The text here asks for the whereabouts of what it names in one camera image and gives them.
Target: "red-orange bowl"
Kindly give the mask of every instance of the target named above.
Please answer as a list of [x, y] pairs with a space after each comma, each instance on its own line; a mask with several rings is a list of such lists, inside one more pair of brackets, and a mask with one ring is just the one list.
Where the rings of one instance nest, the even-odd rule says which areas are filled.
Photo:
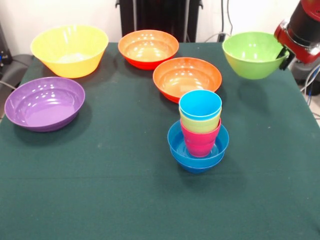
[[139, 30], [122, 37], [118, 49], [133, 66], [143, 70], [154, 70], [177, 53], [179, 42], [164, 31]]
[[218, 68], [207, 61], [177, 57], [156, 67], [153, 82], [167, 99], [179, 103], [182, 95], [192, 90], [215, 92], [222, 83], [222, 75]]

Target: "purple bowl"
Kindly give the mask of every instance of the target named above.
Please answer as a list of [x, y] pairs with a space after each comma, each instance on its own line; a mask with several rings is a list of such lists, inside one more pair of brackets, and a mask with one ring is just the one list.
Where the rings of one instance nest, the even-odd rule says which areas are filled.
[[35, 132], [51, 132], [69, 124], [85, 101], [74, 80], [52, 76], [29, 81], [5, 101], [4, 112], [14, 124]]

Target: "cup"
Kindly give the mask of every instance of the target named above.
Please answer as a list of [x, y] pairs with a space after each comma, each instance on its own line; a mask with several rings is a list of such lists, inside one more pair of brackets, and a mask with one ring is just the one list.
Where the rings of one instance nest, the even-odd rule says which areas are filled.
[[180, 98], [179, 108], [191, 120], [206, 121], [214, 118], [220, 112], [222, 100], [213, 91], [192, 90]]
[[220, 111], [218, 112], [218, 114], [215, 115], [213, 118], [209, 120], [201, 121], [201, 120], [193, 120], [186, 117], [182, 113], [181, 109], [179, 108], [180, 118], [183, 126], [186, 129], [188, 129], [190, 132], [197, 133], [197, 134], [206, 134], [215, 130], [219, 124], [221, 111], [222, 111], [222, 108], [220, 108]]
[[208, 133], [195, 133], [189, 131], [180, 120], [184, 142], [189, 153], [197, 158], [207, 156], [214, 147], [216, 138], [220, 131], [221, 119], [219, 119], [218, 126]]

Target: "light green cup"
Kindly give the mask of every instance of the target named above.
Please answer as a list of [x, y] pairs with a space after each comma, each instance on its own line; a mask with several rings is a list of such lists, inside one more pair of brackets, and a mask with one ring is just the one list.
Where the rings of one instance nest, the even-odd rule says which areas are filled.
[[257, 80], [273, 73], [285, 58], [277, 59], [283, 46], [270, 33], [243, 32], [229, 37], [222, 49], [231, 68], [240, 77]]
[[199, 121], [193, 120], [186, 117], [180, 107], [180, 118], [182, 121], [183, 126], [188, 129], [190, 132], [197, 133], [197, 134], [207, 134], [215, 130], [219, 124], [219, 119], [221, 115], [222, 108], [220, 109], [219, 113], [209, 120]]

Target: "plastic bowl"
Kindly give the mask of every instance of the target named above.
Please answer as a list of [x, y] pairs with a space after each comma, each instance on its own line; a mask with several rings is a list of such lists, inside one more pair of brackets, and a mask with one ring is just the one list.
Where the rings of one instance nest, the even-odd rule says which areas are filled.
[[222, 43], [231, 68], [250, 80], [263, 79], [273, 73], [289, 54], [277, 59], [282, 48], [274, 35], [266, 32], [243, 32]]
[[191, 173], [205, 172], [217, 165], [223, 158], [229, 145], [229, 134], [225, 126], [221, 125], [218, 136], [211, 152], [206, 157], [194, 157], [187, 150], [180, 121], [175, 122], [168, 131], [167, 140], [170, 151], [175, 160]]
[[98, 67], [108, 43], [106, 33], [96, 27], [66, 25], [35, 37], [31, 52], [56, 75], [74, 79]]
[[154, 70], [160, 63], [171, 59], [179, 49], [178, 40], [167, 32], [139, 30], [123, 36], [119, 52], [133, 66]]
[[188, 152], [194, 157], [204, 158], [215, 145], [216, 137], [221, 127], [221, 119], [217, 128], [208, 133], [195, 133], [186, 129], [182, 122], [180, 122], [180, 125]]
[[192, 119], [186, 117], [181, 112], [181, 109], [179, 108], [180, 118], [181, 118], [182, 124], [189, 131], [197, 133], [197, 134], [205, 134], [205, 133], [209, 133], [209, 132], [212, 132], [213, 130], [215, 130], [219, 124], [221, 111], [222, 111], [222, 108], [220, 109], [220, 112], [216, 116], [214, 116], [213, 118], [211, 118], [209, 120], [197, 121], [197, 120], [192, 120]]
[[167, 99], [178, 103], [182, 95], [192, 90], [215, 92], [222, 83], [222, 75], [207, 61], [177, 57], [161, 63], [154, 70], [153, 82]]
[[179, 108], [187, 118], [205, 121], [214, 118], [220, 112], [222, 100], [213, 91], [192, 90], [180, 98]]
[[14, 90], [4, 111], [14, 124], [34, 132], [51, 132], [69, 124], [85, 101], [85, 90], [74, 80], [44, 77]]

